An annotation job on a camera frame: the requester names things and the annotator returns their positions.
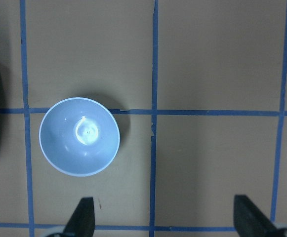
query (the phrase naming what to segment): white object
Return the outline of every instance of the white object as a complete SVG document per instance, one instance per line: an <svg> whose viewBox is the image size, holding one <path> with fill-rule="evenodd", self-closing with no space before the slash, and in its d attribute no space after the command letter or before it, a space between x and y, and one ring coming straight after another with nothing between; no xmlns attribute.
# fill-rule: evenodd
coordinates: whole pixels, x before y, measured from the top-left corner
<svg viewBox="0 0 287 237"><path fill-rule="evenodd" d="M75 97L48 110L40 125L39 141L54 168L84 177L102 171L113 161L120 133L115 118L103 105Z"/></svg>

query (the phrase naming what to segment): plastic bowl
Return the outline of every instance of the plastic bowl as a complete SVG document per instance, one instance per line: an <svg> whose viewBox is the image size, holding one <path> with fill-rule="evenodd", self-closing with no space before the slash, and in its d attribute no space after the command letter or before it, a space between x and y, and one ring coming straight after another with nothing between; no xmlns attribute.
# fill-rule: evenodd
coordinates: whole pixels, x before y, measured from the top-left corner
<svg viewBox="0 0 287 237"><path fill-rule="evenodd" d="M102 171L113 161L120 133L115 118L103 105L75 97L48 110L40 125L39 142L54 168L85 177Z"/></svg>

